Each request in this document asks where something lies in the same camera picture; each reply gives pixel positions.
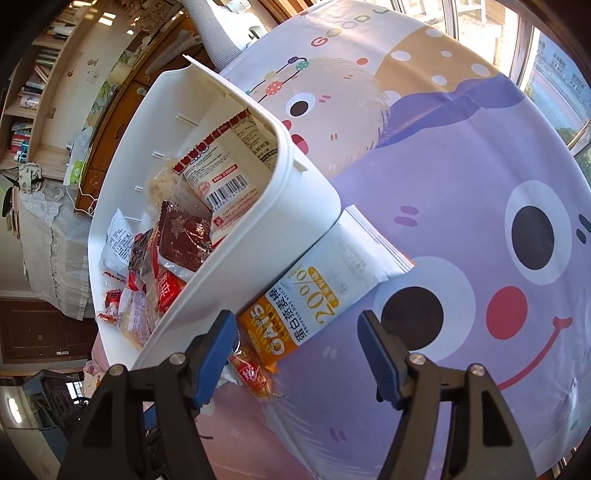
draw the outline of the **blue gripper pad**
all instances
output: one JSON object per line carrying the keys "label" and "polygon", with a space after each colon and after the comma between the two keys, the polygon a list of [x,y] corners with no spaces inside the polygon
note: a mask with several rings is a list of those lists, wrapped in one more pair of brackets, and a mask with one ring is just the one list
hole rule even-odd
{"label": "blue gripper pad", "polygon": [[378,384],[380,395],[394,408],[402,404],[401,387],[407,381],[404,359],[408,351],[400,338],[386,333],[371,310],[359,315],[357,336],[369,367]]}
{"label": "blue gripper pad", "polygon": [[222,310],[199,346],[198,353],[205,349],[204,355],[198,355],[197,362],[192,362],[196,368],[197,385],[193,400],[199,408],[212,399],[217,381],[224,365],[228,362],[228,356],[233,351],[237,336],[236,317],[229,310]]}

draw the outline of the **metal bolt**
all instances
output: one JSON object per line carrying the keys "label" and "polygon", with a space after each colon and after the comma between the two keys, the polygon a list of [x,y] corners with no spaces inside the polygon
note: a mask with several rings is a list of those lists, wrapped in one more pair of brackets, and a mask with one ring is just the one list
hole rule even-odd
{"label": "metal bolt", "polygon": [[184,353],[173,353],[169,358],[168,361],[173,365],[182,365],[187,357],[184,356]]}
{"label": "metal bolt", "polygon": [[427,361],[425,356],[421,355],[420,353],[411,353],[410,357],[408,358],[410,359],[410,362],[415,365],[424,365]]}
{"label": "metal bolt", "polygon": [[474,364],[470,366],[470,373],[472,375],[476,375],[477,377],[484,377],[486,368],[484,368],[482,365]]}
{"label": "metal bolt", "polygon": [[116,364],[109,368],[109,375],[112,377],[118,377],[123,373],[124,367],[123,365]]}

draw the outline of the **red cartoon nose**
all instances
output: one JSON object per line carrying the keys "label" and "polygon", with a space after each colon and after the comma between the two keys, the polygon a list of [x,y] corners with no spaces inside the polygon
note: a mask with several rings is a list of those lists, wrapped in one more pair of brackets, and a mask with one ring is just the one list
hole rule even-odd
{"label": "red cartoon nose", "polygon": [[507,340],[521,330],[527,317],[527,299],[517,287],[496,292],[486,309],[486,327],[494,338]]}

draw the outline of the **white plastic bin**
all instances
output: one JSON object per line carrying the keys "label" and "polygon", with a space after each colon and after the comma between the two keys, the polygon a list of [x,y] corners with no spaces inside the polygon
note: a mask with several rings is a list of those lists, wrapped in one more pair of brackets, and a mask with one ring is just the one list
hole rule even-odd
{"label": "white plastic bin", "polygon": [[88,242],[95,310],[104,308],[106,287],[99,258],[115,211],[120,208],[136,232],[151,226],[143,186],[154,164],[181,158],[248,106],[277,136],[277,166],[262,196],[189,281],[141,352],[116,326],[97,320],[111,365],[150,367],[184,351],[195,335],[207,332],[221,309],[238,312],[246,307],[340,214],[335,189],[291,142],[283,124],[227,80],[189,60],[191,66],[165,72],[154,83],[107,172]]}

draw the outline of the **ceiling light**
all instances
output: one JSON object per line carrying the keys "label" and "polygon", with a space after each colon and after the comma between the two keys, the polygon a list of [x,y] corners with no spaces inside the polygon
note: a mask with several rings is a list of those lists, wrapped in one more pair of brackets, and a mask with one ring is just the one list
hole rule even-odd
{"label": "ceiling light", "polygon": [[12,418],[14,421],[17,423],[22,423],[21,413],[18,411],[18,405],[14,398],[8,399],[8,408],[10,408],[10,413],[12,413]]}

